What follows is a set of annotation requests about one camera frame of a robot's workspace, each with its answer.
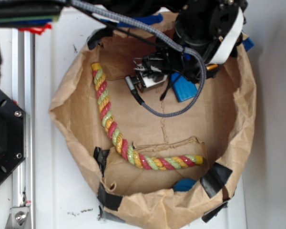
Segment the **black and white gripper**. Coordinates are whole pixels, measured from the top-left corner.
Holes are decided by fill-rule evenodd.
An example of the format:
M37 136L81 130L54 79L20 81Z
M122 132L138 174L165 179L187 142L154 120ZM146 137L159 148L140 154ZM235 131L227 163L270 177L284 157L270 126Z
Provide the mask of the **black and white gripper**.
M175 21L174 41L197 51L215 77L242 40L246 0L189 0Z

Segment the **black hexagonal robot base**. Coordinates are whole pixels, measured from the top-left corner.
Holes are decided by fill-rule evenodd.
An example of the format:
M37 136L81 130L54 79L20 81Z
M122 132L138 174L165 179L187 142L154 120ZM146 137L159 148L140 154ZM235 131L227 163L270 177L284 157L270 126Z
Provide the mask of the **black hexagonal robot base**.
M0 185L24 160L25 112L0 89Z

